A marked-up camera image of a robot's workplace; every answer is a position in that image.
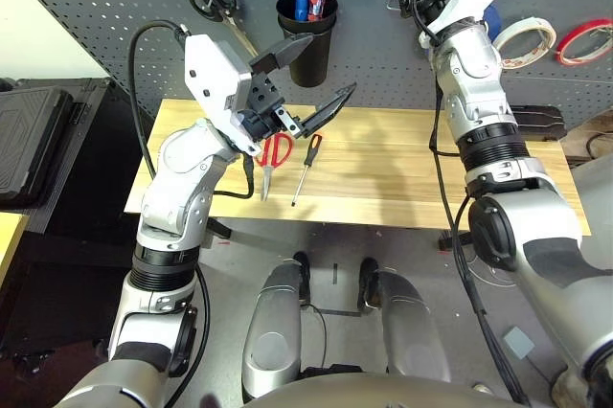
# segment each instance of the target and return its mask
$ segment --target red tape roll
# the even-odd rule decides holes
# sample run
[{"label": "red tape roll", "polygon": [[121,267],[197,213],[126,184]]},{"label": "red tape roll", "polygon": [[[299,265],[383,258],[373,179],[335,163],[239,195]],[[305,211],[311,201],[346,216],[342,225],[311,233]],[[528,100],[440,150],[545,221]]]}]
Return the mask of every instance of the red tape roll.
[{"label": "red tape roll", "polygon": [[[601,47],[583,57],[568,58],[564,56],[564,53],[573,43],[573,41],[575,41],[575,39],[594,31],[609,33],[609,38]],[[564,66],[579,66],[585,65],[596,60],[597,58],[602,57],[611,49],[613,49],[613,19],[598,18],[596,20],[585,22],[583,25],[576,27],[573,31],[564,36],[557,46],[556,58],[557,61]]]}]

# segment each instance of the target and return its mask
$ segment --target screwdriver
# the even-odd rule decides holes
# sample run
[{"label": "screwdriver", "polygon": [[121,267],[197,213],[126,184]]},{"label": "screwdriver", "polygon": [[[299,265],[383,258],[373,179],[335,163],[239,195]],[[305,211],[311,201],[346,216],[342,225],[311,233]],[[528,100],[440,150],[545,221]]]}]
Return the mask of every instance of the screwdriver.
[{"label": "screwdriver", "polygon": [[296,206],[296,201],[298,200],[298,194],[300,194],[300,190],[303,187],[303,183],[305,183],[305,178],[307,177],[308,169],[310,169],[313,166],[313,159],[315,159],[315,156],[317,155],[317,152],[319,151],[319,146],[322,144],[323,139],[324,138],[321,135],[318,135],[317,133],[313,135],[310,139],[310,143],[308,144],[308,151],[306,152],[305,169],[303,170],[303,175],[300,177],[300,182],[298,183],[298,189],[296,190],[296,193],[294,194],[294,198],[291,199],[292,207]]}]

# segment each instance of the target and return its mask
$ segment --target black pen holder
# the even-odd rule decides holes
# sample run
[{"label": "black pen holder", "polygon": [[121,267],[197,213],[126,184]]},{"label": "black pen holder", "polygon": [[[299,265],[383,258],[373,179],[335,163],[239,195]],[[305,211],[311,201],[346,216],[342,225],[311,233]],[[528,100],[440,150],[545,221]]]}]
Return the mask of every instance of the black pen holder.
[{"label": "black pen holder", "polygon": [[326,80],[328,74],[329,42],[336,23],[336,0],[326,0],[320,20],[302,22],[294,20],[296,0],[277,1],[278,20],[284,37],[299,33],[313,33],[312,42],[289,65],[291,79],[301,87],[315,87]]}]

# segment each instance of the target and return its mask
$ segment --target gray floor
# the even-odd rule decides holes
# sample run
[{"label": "gray floor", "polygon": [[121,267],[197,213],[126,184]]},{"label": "gray floor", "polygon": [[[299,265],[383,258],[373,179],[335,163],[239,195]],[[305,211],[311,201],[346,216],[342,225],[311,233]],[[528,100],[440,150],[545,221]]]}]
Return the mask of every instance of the gray floor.
[{"label": "gray floor", "polygon": [[[451,367],[452,381],[486,383],[500,397],[509,397],[488,354],[468,299],[448,253],[436,249],[438,231],[377,226],[336,225],[253,219],[222,220],[234,229],[231,241],[214,240],[200,261],[211,293],[212,327],[203,361],[176,406],[232,408],[242,405],[240,363],[244,339],[257,294],[269,272],[283,259],[304,250],[311,262],[311,301],[318,307],[355,311],[357,274],[362,259],[406,276],[430,306]],[[333,282],[333,266],[337,279]],[[476,272],[493,283],[480,261]],[[520,327],[534,341],[530,358],[550,379],[562,361],[516,287],[479,282],[494,332],[501,336]],[[312,310],[303,312],[303,367],[319,366],[323,329]],[[362,317],[325,314],[328,325],[326,365],[360,365],[365,371],[385,372],[380,314]],[[549,385],[525,359],[510,357],[533,406],[551,406]],[[178,381],[172,381],[173,391]]]}]

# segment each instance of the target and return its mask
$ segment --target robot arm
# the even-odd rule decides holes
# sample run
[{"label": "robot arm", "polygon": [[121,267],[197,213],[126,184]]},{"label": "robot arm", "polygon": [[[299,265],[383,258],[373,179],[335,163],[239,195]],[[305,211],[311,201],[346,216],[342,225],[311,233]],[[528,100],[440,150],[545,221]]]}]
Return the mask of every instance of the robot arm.
[{"label": "robot arm", "polygon": [[109,344],[109,362],[93,370],[58,407],[158,407],[169,377],[189,366],[197,310],[191,306],[199,248],[210,243],[206,221],[217,182],[243,152],[280,130],[308,136],[329,122],[351,96],[345,87],[301,121],[267,73],[286,66],[311,42],[298,34],[243,63],[225,42],[207,35],[185,41],[185,82],[209,119],[171,134],[141,206],[132,269]]},{"label": "robot arm", "polygon": [[[472,203],[477,255],[509,271],[560,353],[588,383],[613,363],[613,276],[588,264],[578,219],[530,156],[500,84],[501,58],[479,22],[492,0],[450,0],[428,27]],[[422,44],[429,45],[421,34]]]}]

